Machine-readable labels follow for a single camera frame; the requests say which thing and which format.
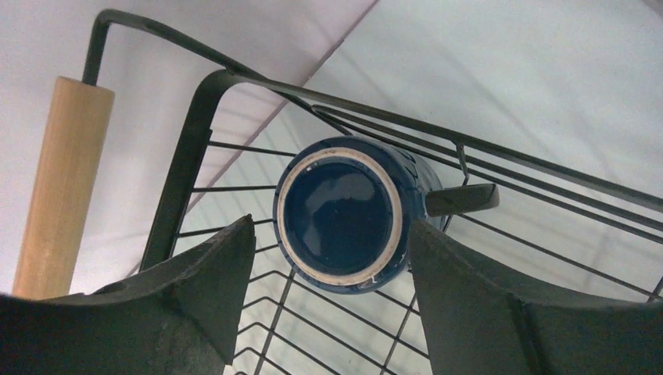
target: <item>black metal rack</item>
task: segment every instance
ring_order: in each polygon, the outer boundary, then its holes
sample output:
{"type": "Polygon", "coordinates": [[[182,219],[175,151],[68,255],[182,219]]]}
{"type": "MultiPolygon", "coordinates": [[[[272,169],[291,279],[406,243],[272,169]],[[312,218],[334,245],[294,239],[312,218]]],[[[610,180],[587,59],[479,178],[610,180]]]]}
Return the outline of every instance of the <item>black metal rack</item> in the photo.
{"type": "MultiPolygon", "coordinates": [[[[480,151],[483,154],[491,155],[493,157],[491,160],[497,158],[510,163],[515,163],[521,167],[565,180],[577,186],[591,189],[592,191],[618,198],[625,202],[630,202],[656,213],[663,213],[663,199],[659,197],[636,191],[619,184],[614,184],[610,181],[602,180],[581,173],[577,170],[547,162],[546,160],[538,159],[509,148],[495,145],[476,137],[447,130],[434,124],[411,119],[385,110],[371,108],[360,103],[336,98],[324,93],[269,80],[220,52],[217,52],[166,25],[144,17],[115,10],[107,10],[99,15],[92,32],[88,60],[86,62],[83,76],[83,82],[87,84],[96,84],[106,35],[109,26],[113,23],[143,30],[147,33],[154,34],[159,38],[164,38],[202,56],[203,58],[219,63],[225,68],[213,72],[206,77],[193,95],[192,103],[182,129],[180,140],[177,143],[173,162],[171,163],[163,193],[159,201],[159,206],[156,211],[155,220],[140,265],[140,270],[146,270],[163,260],[170,258],[173,254],[175,242],[178,238],[212,234],[222,229],[222,227],[201,228],[200,230],[180,233],[180,227],[185,216],[185,210],[191,193],[255,191],[275,188],[274,185],[194,187],[202,158],[208,147],[227,148],[239,152],[255,152],[264,155],[283,157],[293,157],[295,155],[292,152],[282,150],[210,141],[210,124],[212,123],[219,101],[227,90],[240,83],[254,84],[272,90],[290,101],[293,105],[308,112],[314,118],[319,119],[322,123],[336,129],[340,134],[352,134],[354,132],[355,134],[373,137],[391,145],[406,149],[409,152],[416,153],[433,163],[441,163],[444,166],[459,170],[464,173],[466,183],[469,177],[478,177],[498,184],[504,189],[516,191],[517,193],[538,199],[552,206],[557,206],[558,208],[568,210],[574,214],[584,216],[589,220],[594,220],[609,227],[617,228],[659,245],[663,244],[663,223],[653,217],[602,202],[601,200],[592,198],[588,195],[577,193],[572,189],[567,189],[546,182],[545,180],[532,177],[532,175],[527,173],[508,169],[504,166],[497,165],[488,159],[482,159],[473,155],[465,155],[465,151],[466,149],[468,151],[480,151]],[[307,101],[312,101],[316,104],[312,105],[307,101]],[[414,130],[419,134],[422,134],[422,136],[414,136],[405,131],[398,130],[398,128],[414,130]],[[455,145],[455,148],[438,145],[432,140],[450,141],[455,145]]],[[[560,255],[552,249],[545,248],[515,234],[501,230],[499,227],[485,223],[473,216],[459,215],[459,217],[462,220],[466,220],[469,223],[491,230],[492,232],[504,236],[516,243],[528,246],[538,252],[577,267],[584,272],[591,273],[621,287],[645,295],[650,302],[663,299],[661,298],[663,277],[653,289],[647,290],[641,286],[606,274],[592,266],[587,266],[581,262],[560,255]]],[[[271,222],[272,219],[264,219],[256,221],[255,224],[269,224],[271,222]]],[[[275,250],[277,247],[276,244],[268,245],[258,249],[256,253],[266,253],[269,251],[278,252],[278,250],[275,250]]],[[[265,295],[262,298],[250,301],[245,304],[244,310],[251,309],[253,306],[259,304],[272,305],[275,307],[275,311],[271,321],[269,324],[254,322],[243,327],[239,331],[239,335],[243,335],[251,330],[263,330],[264,333],[266,333],[266,337],[262,342],[258,342],[254,346],[238,348],[238,351],[235,354],[235,358],[244,355],[254,355],[256,357],[256,365],[251,369],[251,372],[254,374],[261,373],[261,371],[265,369],[266,364],[269,365],[271,369],[275,370],[276,373],[293,373],[293,369],[284,368],[283,365],[279,363],[278,359],[270,355],[270,348],[275,339],[294,349],[312,363],[315,363],[321,371],[333,374],[340,373],[338,369],[327,363],[323,358],[311,354],[306,348],[303,348],[301,345],[291,340],[287,334],[283,334],[279,331],[279,323],[284,314],[287,314],[291,318],[313,328],[319,334],[322,334],[333,341],[334,345],[338,345],[342,350],[352,352],[354,355],[361,357],[364,361],[370,363],[375,368],[376,372],[379,371],[380,374],[398,373],[397,370],[394,370],[392,363],[392,357],[397,348],[402,347],[424,359],[428,358],[428,353],[425,350],[422,350],[418,345],[414,345],[403,339],[403,330],[405,329],[408,320],[412,316],[419,316],[419,312],[416,309],[416,295],[414,295],[414,293],[404,301],[402,298],[395,298],[384,291],[375,292],[375,295],[378,296],[378,298],[383,298],[389,304],[399,306],[399,308],[403,310],[403,317],[398,324],[397,330],[394,332],[393,330],[385,329],[379,324],[370,321],[362,314],[357,313],[343,303],[338,302],[336,298],[321,293],[313,287],[304,284],[296,278],[294,271],[287,273],[281,270],[270,270],[253,277],[250,280],[250,283],[257,283],[267,278],[281,280],[281,282],[284,283],[281,294],[277,298],[265,295]],[[384,337],[392,342],[386,356],[378,360],[363,353],[360,349],[337,337],[334,332],[322,327],[318,322],[308,319],[296,309],[289,307],[287,302],[290,301],[288,300],[288,297],[290,296],[293,287],[314,296],[319,301],[333,306],[338,311],[346,314],[348,318],[359,321],[367,327],[370,327],[372,330],[384,335],[384,337]]],[[[248,372],[243,371],[237,372],[237,374],[247,373],[248,372]]]]}

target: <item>light wood cylinder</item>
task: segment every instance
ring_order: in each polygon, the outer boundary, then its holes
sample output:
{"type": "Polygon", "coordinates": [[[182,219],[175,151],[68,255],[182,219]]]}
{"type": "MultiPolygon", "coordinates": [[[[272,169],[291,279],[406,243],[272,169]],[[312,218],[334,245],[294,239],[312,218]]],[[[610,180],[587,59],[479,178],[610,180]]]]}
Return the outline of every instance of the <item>light wood cylinder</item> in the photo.
{"type": "Polygon", "coordinates": [[[103,87],[56,80],[14,278],[16,297],[69,294],[114,97],[103,87]]]}

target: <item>mug handle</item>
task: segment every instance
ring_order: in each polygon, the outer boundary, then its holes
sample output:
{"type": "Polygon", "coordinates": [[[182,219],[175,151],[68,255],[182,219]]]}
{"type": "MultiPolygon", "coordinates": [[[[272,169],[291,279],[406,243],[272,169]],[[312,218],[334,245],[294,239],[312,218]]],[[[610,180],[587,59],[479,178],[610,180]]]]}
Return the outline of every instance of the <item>mug handle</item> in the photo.
{"type": "Polygon", "coordinates": [[[500,204],[495,184],[452,187],[427,193],[426,212],[429,216],[450,216],[491,209],[500,204]]]}

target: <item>black metal frame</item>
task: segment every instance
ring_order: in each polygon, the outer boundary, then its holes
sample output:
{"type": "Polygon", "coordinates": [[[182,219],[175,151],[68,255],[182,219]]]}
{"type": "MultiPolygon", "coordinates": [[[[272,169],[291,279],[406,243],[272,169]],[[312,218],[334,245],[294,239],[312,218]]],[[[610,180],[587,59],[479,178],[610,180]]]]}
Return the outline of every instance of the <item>black metal frame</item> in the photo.
{"type": "MultiPolygon", "coordinates": [[[[618,228],[619,230],[623,230],[636,236],[646,238],[647,240],[653,241],[655,243],[663,244],[663,237],[661,236],[663,234],[663,223],[661,221],[636,212],[629,211],[627,209],[619,208],[615,205],[598,201],[594,198],[575,193],[574,191],[570,191],[563,187],[549,184],[545,181],[527,176],[514,170],[509,170],[486,160],[469,155],[466,156],[464,153],[464,148],[473,148],[492,156],[496,156],[497,158],[517,163],[521,166],[526,166],[541,173],[561,178],[562,180],[569,181],[581,187],[589,188],[594,191],[619,198],[626,202],[631,202],[635,205],[654,210],[658,213],[663,213],[663,199],[659,197],[655,197],[641,191],[636,191],[607,180],[602,180],[600,178],[593,177],[588,174],[581,173],[579,171],[572,170],[551,162],[547,162],[546,160],[538,159],[536,157],[526,155],[509,148],[495,145],[476,137],[471,137],[456,131],[447,130],[443,127],[438,127],[430,123],[411,119],[393,112],[372,108],[367,105],[351,102],[342,98],[336,98],[332,95],[326,95],[324,93],[307,90],[305,88],[295,87],[290,84],[269,80],[254,70],[251,70],[249,67],[244,66],[241,63],[234,61],[233,59],[230,59],[226,55],[223,55],[222,53],[215,51],[206,45],[203,45],[202,43],[180,33],[179,31],[145,17],[136,16],[130,13],[116,10],[105,10],[99,14],[92,30],[90,47],[88,49],[88,57],[85,64],[83,82],[86,84],[96,84],[97,76],[99,75],[99,69],[101,66],[103,48],[106,42],[106,35],[108,33],[109,26],[113,23],[118,23],[127,27],[142,30],[159,38],[168,40],[172,43],[175,43],[176,45],[181,46],[182,48],[202,56],[205,59],[218,63],[225,68],[224,70],[213,72],[208,77],[206,77],[193,95],[180,140],[174,153],[173,162],[170,165],[170,170],[164,184],[163,193],[156,211],[154,223],[150,231],[148,243],[142,259],[142,263],[140,265],[141,271],[155,266],[156,264],[170,258],[173,254],[173,249],[177,238],[191,237],[200,234],[211,234],[222,229],[219,227],[179,233],[181,222],[185,215],[186,205],[188,204],[192,192],[246,191],[274,188],[274,186],[194,187],[193,185],[195,183],[195,179],[207,147],[228,148],[238,150],[240,152],[257,152],[265,155],[294,156],[294,154],[291,152],[254,148],[244,145],[231,145],[223,142],[210,141],[210,125],[212,123],[213,115],[216,111],[219,101],[228,89],[240,83],[250,83],[272,90],[283,98],[289,100],[291,103],[305,110],[312,116],[325,122],[330,127],[338,130],[341,134],[351,134],[351,131],[354,131],[358,134],[367,135],[390,143],[391,145],[396,145],[406,149],[409,152],[413,152],[428,158],[434,162],[442,163],[446,166],[451,166],[461,170],[465,175],[463,185],[468,183],[470,176],[481,177],[484,180],[488,180],[494,184],[500,185],[502,188],[520,192],[524,195],[537,198],[543,202],[550,203],[551,205],[555,205],[562,209],[577,213],[586,218],[595,220],[611,227],[618,228]],[[312,100],[320,104],[311,105],[303,99],[312,100]],[[447,148],[441,145],[437,145],[436,143],[426,141],[421,137],[415,137],[406,134],[402,131],[393,129],[392,127],[387,127],[376,123],[375,120],[391,123],[392,125],[404,127],[410,130],[416,130],[417,132],[427,134],[428,138],[437,138],[450,141],[456,146],[456,149],[447,148]],[[480,167],[483,170],[488,171],[488,173],[468,167],[468,164],[480,167]],[[517,183],[510,182],[506,180],[505,177],[517,181],[517,183]],[[534,191],[532,190],[533,187],[546,191],[552,196],[534,191]],[[554,196],[566,198],[567,200],[573,201],[574,203],[567,203],[558,198],[555,198],[554,196]],[[583,208],[583,206],[589,207],[593,209],[593,211],[583,208]],[[606,216],[606,214],[617,216],[625,220],[625,222],[612,219],[611,217],[606,216]],[[640,226],[649,228],[653,231],[634,227],[633,224],[639,224],[640,226]]],[[[476,218],[464,214],[460,214],[458,216],[463,220],[467,220],[470,223],[477,224],[480,227],[484,227],[495,233],[501,234],[520,244],[527,245],[530,248],[542,252],[543,254],[552,256],[556,259],[562,260],[568,264],[580,268],[581,270],[590,272],[625,288],[637,291],[642,295],[646,295],[649,297],[649,301],[663,299],[660,296],[661,289],[663,289],[663,277],[652,291],[648,291],[596,270],[593,267],[583,265],[572,259],[559,255],[547,248],[543,248],[537,244],[532,243],[531,241],[519,238],[490,224],[483,223],[476,218]]],[[[272,219],[265,219],[256,222],[256,224],[271,222],[272,219]]],[[[273,248],[277,248],[277,245],[267,246],[257,250],[257,252],[265,252],[273,248]]],[[[319,359],[312,358],[308,353],[303,351],[297,345],[294,345],[292,342],[288,341],[286,337],[282,337],[279,333],[276,332],[276,326],[278,325],[279,319],[283,312],[291,314],[303,322],[308,323],[312,327],[319,330],[322,334],[329,336],[339,344],[346,346],[349,350],[355,352],[362,358],[365,358],[368,362],[374,363],[381,370],[381,373],[394,374],[394,372],[391,371],[388,366],[396,344],[405,345],[406,347],[410,348],[419,355],[423,355],[424,357],[428,356],[428,354],[422,352],[419,349],[416,349],[414,346],[409,345],[400,338],[408,317],[411,314],[419,314],[419,312],[413,307],[416,298],[415,296],[413,296],[411,299],[411,303],[406,305],[385,293],[376,291],[378,295],[381,295],[383,298],[387,298],[390,302],[400,305],[407,311],[398,333],[393,335],[383,330],[379,326],[371,323],[370,321],[367,321],[366,319],[349,311],[342,305],[324,297],[313,288],[298,282],[294,279],[293,272],[291,272],[289,275],[286,275],[278,271],[271,271],[259,275],[258,277],[254,277],[250,282],[255,282],[265,277],[280,277],[286,280],[285,287],[279,300],[276,301],[275,299],[264,297],[250,302],[249,304],[245,305],[244,308],[249,308],[250,306],[261,302],[268,302],[276,305],[277,311],[274,314],[271,325],[267,327],[262,323],[254,323],[244,328],[243,330],[240,330],[239,334],[242,334],[249,329],[258,327],[267,332],[267,340],[263,343],[263,347],[259,351],[255,348],[243,348],[235,355],[239,356],[249,352],[257,355],[259,360],[255,374],[260,372],[260,369],[265,362],[270,363],[272,366],[283,373],[289,373],[272,359],[267,357],[267,351],[270,347],[270,343],[273,337],[279,338],[286,344],[292,346],[295,350],[302,352],[302,354],[308,356],[311,360],[318,363],[321,367],[329,371],[329,373],[338,373],[330,366],[321,362],[319,359]],[[288,308],[285,305],[285,301],[288,297],[290,287],[293,284],[296,284],[300,288],[304,288],[306,291],[316,295],[318,298],[322,298],[326,302],[333,304],[345,313],[348,313],[353,318],[359,319],[370,327],[373,327],[374,329],[379,330],[391,337],[394,340],[394,343],[389,352],[389,356],[386,358],[386,361],[384,363],[378,363],[374,359],[371,359],[370,357],[361,353],[361,351],[358,349],[342,342],[333,333],[327,332],[318,325],[310,322],[303,316],[299,316],[295,311],[288,308]]]]}

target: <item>mug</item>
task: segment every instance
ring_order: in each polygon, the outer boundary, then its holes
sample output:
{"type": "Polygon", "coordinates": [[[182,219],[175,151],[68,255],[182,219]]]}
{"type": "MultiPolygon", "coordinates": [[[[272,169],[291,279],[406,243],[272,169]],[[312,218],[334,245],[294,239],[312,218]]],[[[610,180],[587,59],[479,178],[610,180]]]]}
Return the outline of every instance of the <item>mug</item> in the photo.
{"type": "Polygon", "coordinates": [[[355,136],[319,141],[285,169],[274,195],[281,252],[309,283],[341,294],[374,291],[408,267],[415,220],[442,228],[425,196],[442,190],[422,158],[355,136]]]}

